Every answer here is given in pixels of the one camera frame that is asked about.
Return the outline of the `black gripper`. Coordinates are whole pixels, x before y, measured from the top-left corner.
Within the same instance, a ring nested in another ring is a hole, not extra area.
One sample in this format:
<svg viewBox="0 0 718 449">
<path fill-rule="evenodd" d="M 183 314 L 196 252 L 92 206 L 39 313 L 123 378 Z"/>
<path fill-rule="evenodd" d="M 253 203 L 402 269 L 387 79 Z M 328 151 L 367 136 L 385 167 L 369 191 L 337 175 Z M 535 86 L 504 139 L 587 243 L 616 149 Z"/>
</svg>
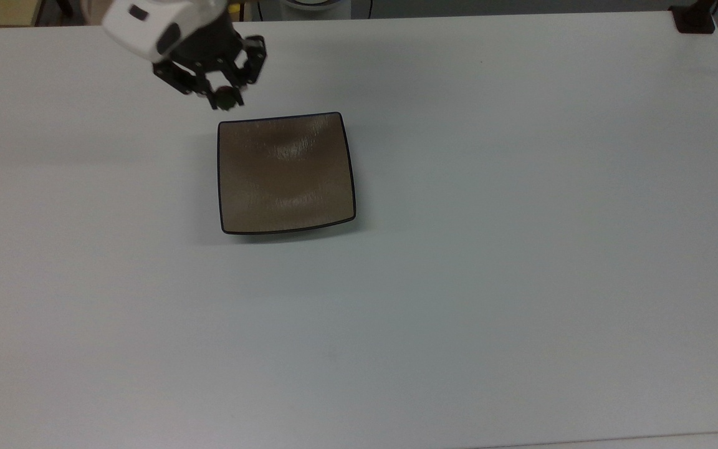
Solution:
<svg viewBox="0 0 718 449">
<path fill-rule="evenodd" d="M 212 110 L 218 102 L 210 73 L 220 73 L 234 89 L 237 104 L 244 104 L 242 91 L 256 84 L 267 60 L 267 46 L 262 35 L 243 37 L 232 22 L 210 22 L 183 37 L 182 28 L 168 25 L 168 60 L 152 64 L 152 73 L 182 94 L 196 94 L 208 100 Z"/>
</svg>

